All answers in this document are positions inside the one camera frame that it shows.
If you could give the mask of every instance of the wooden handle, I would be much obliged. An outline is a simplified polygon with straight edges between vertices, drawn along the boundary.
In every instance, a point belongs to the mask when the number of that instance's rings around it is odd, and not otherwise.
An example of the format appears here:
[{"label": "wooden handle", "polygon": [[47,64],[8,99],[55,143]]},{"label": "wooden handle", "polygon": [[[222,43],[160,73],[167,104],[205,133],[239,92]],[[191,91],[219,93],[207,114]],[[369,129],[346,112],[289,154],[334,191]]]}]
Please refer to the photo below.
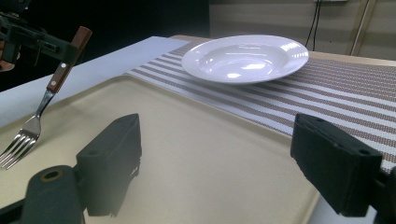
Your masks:
[{"label": "wooden handle", "polygon": [[66,80],[67,76],[69,75],[70,70],[75,65],[82,50],[87,45],[88,40],[90,40],[91,35],[92,35],[92,31],[90,29],[85,28],[83,26],[80,26],[78,28],[78,31],[76,32],[76,35],[74,36],[72,43],[71,43],[73,46],[75,46],[78,49],[76,58],[71,63],[60,63],[59,64],[59,66],[55,70],[55,73],[53,74],[51,80],[49,81],[47,90],[49,90],[53,93],[56,93],[59,91],[59,89],[64,84],[64,81]]}]

